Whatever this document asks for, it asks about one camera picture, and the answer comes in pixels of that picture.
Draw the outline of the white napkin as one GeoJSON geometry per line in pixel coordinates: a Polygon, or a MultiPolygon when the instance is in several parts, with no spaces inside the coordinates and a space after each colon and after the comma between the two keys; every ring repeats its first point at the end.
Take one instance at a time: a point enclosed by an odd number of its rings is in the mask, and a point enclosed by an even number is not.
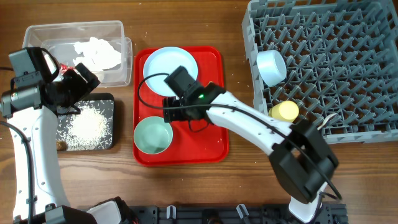
{"type": "Polygon", "coordinates": [[[102,72],[121,64],[121,52],[104,39],[90,37],[88,42],[75,42],[74,49],[79,57],[73,59],[73,63],[82,63],[91,72],[102,72]]]}

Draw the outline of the light blue bowl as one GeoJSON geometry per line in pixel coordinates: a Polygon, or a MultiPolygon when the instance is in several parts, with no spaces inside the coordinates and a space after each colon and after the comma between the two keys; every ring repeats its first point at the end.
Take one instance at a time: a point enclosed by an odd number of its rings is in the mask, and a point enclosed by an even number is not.
{"type": "Polygon", "coordinates": [[[267,86],[276,86],[287,78],[284,58],[276,50],[266,50],[257,55],[257,67],[267,86]]]}

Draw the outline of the yellow cup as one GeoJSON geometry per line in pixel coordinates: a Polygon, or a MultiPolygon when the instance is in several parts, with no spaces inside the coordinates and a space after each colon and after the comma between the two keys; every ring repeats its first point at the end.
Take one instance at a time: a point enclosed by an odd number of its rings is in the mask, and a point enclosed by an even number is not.
{"type": "Polygon", "coordinates": [[[292,123],[299,115],[299,107],[293,101],[283,101],[269,110],[269,116],[292,123]]]}

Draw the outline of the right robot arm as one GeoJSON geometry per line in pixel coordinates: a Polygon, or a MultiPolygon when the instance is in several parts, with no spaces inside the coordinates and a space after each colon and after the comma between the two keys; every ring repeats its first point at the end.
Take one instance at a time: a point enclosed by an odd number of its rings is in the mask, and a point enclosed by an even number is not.
{"type": "Polygon", "coordinates": [[[204,119],[253,143],[268,156],[279,184],[291,196],[289,212],[300,222],[315,219],[326,187],[341,198],[331,183],[338,159],[311,122],[271,118],[215,83],[203,86],[183,66],[164,81],[175,93],[163,100],[165,121],[204,119]]]}

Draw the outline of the red snack wrapper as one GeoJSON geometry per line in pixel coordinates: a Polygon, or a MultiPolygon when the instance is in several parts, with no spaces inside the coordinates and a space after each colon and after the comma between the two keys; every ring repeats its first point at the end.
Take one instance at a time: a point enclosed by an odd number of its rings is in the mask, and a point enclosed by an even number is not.
{"type": "Polygon", "coordinates": [[[64,76],[65,72],[67,72],[68,70],[74,70],[74,69],[75,69],[75,67],[71,67],[71,66],[68,66],[68,65],[65,65],[65,64],[61,63],[60,64],[59,74],[61,76],[64,76]]]}

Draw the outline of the green bowl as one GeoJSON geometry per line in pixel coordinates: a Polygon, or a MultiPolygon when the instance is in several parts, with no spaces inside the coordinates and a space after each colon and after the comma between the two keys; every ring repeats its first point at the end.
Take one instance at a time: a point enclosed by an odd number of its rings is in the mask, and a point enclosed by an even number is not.
{"type": "Polygon", "coordinates": [[[134,129],[134,144],[148,155],[164,152],[171,145],[173,137],[172,126],[158,116],[144,118],[134,129]]]}

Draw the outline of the brown food lump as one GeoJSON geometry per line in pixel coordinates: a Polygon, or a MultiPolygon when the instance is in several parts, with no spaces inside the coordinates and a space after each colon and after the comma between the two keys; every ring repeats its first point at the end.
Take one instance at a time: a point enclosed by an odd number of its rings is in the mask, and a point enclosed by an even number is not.
{"type": "Polygon", "coordinates": [[[56,141],[57,151],[66,151],[68,146],[65,141],[56,141]]]}

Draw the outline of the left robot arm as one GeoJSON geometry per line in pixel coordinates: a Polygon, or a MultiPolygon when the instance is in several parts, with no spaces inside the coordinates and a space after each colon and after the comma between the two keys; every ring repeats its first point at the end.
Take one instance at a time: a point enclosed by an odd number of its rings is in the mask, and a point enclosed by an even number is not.
{"type": "Polygon", "coordinates": [[[56,146],[58,116],[89,95],[100,81],[82,63],[57,81],[60,67],[41,47],[9,54],[15,77],[1,95],[2,125],[9,128],[16,163],[14,223],[122,223],[117,200],[87,211],[71,208],[60,178],[56,146]]]}

